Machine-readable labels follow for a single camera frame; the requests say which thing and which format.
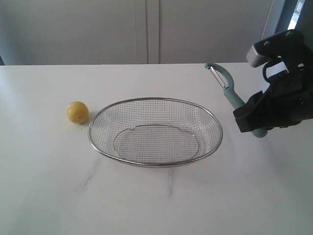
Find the white table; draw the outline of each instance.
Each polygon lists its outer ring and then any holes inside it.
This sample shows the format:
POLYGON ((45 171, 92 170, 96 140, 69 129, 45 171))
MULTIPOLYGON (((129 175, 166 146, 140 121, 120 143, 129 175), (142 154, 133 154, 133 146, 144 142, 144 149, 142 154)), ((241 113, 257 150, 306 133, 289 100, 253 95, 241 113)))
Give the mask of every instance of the white table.
MULTIPOLYGON (((266 87, 260 69, 223 64, 247 100, 266 87)), ((0 68, 1 235, 312 235, 313 121, 241 134, 232 107, 203 64, 0 68), (91 114, 116 101, 171 97, 208 108, 224 129, 212 156, 167 169, 98 154, 91 114)))

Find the teal handle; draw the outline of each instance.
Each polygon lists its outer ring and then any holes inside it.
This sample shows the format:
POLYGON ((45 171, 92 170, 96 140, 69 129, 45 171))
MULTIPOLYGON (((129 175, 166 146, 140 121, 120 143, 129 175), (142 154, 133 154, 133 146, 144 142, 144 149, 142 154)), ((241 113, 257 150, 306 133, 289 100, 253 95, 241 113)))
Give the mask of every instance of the teal handle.
MULTIPOLYGON (((243 106, 245 103, 235 92, 234 79, 230 73, 220 65, 210 63, 205 64, 206 69, 210 69, 210 67, 213 67, 216 71, 220 72, 227 80, 228 87, 224 89, 224 95, 233 108, 238 109, 239 107, 243 106)), ((255 137, 262 138, 267 135, 268 131, 265 129, 256 129, 253 130, 252 133, 255 137)))

